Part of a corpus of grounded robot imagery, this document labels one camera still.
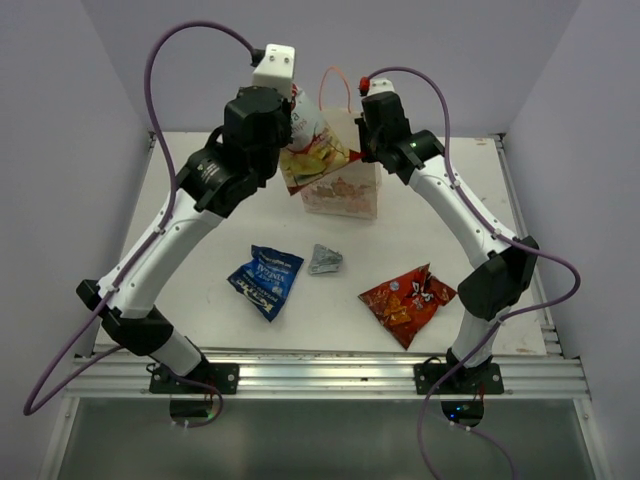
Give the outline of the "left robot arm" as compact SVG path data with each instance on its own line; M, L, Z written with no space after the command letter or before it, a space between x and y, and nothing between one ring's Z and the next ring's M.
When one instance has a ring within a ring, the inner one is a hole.
M290 89L240 89L225 106L222 126L174 176L157 218L132 249L101 279L77 288L116 344L167 367L185 392L205 386L206 361L156 300L197 244L275 175L291 141L291 97Z

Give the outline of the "red Doritos chip bag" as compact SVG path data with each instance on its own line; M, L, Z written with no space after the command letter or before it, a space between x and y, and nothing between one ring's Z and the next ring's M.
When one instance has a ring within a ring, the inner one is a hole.
M358 295L377 321L408 350L416 335L457 292L427 263Z

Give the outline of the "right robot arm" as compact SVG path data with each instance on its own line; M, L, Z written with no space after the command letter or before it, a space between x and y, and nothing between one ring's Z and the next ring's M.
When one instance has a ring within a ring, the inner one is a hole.
M490 215L475 194L460 198L457 190L465 183L447 165L445 144L428 130L412 131L397 93L368 93L361 105L356 123L365 160L380 163L423 198L453 233L471 265L471 273L458 286L464 315L445 369L449 387L468 392L491 363L501 317L529 288L538 244L530 236L519 239Z

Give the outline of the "silver foil snack packet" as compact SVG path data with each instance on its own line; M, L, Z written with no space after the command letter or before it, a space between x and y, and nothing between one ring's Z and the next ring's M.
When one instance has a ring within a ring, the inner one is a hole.
M315 244L307 267L310 275L338 272L343 264L343 255L324 245Z

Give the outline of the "white pita chips bag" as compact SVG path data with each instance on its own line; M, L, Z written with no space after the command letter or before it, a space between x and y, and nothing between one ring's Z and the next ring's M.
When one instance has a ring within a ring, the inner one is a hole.
M299 86L292 86L292 140L280 152L279 168L293 196L320 178L359 159Z

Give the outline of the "blue Kettle chip bag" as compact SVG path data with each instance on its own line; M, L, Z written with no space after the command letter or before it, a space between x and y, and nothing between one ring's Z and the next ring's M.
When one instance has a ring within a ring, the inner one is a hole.
M272 322L284 307L304 259L286 252L251 246L251 260L238 267L228 283Z

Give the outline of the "white paper bag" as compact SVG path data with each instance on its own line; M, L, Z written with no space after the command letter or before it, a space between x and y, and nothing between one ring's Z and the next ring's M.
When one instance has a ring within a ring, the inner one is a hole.
M346 89L344 108L330 106L322 100L327 77L337 74ZM317 105L329 126L337 134L343 151L360 148L358 127L355 120L360 113L351 105L352 92L344 73L335 65L329 66L321 79ZM336 215L375 220L378 216L378 194L381 188L381 167L364 163L360 159L320 178L301 192L304 210L310 214Z

